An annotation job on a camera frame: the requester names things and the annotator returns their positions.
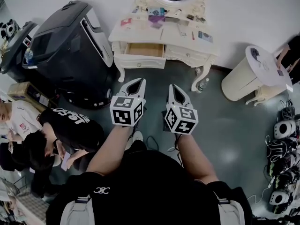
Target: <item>plastic bottle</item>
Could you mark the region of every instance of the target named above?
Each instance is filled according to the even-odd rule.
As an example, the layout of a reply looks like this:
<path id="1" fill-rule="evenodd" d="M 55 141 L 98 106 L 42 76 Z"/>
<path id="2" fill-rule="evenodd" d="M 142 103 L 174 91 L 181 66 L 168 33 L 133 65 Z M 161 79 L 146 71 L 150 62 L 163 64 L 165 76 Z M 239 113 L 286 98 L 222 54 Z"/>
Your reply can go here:
<path id="1" fill-rule="evenodd" d="M 202 79 L 200 81 L 199 86 L 198 86 L 199 93 L 201 93 L 206 88 L 209 80 L 210 80 L 209 78 L 206 78 L 206 79 Z"/>
<path id="2" fill-rule="evenodd" d="M 25 58 L 27 64 L 31 64 L 32 58 L 33 58 L 33 51 L 31 49 L 27 48 L 25 51 L 25 54 L 24 54 L 24 58 Z"/>

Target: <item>drawer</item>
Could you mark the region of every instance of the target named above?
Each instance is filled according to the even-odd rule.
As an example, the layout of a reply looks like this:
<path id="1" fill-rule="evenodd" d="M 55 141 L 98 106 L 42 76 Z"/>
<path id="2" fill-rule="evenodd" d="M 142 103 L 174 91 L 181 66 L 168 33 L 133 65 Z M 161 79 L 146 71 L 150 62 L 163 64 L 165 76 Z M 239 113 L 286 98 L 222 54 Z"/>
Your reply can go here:
<path id="1" fill-rule="evenodd" d="M 191 67 L 198 67 L 206 63 L 210 54 L 192 51 L 183 47 L 167 45 L 165 49 L 165 57 L 172 60 L 181 60 Z"/>
<path id="2" fill-rule="evenodd" d="M 125 54 L 114 54 L 123 68 L 165 68 L 163 44 L 127 44 Z"/>

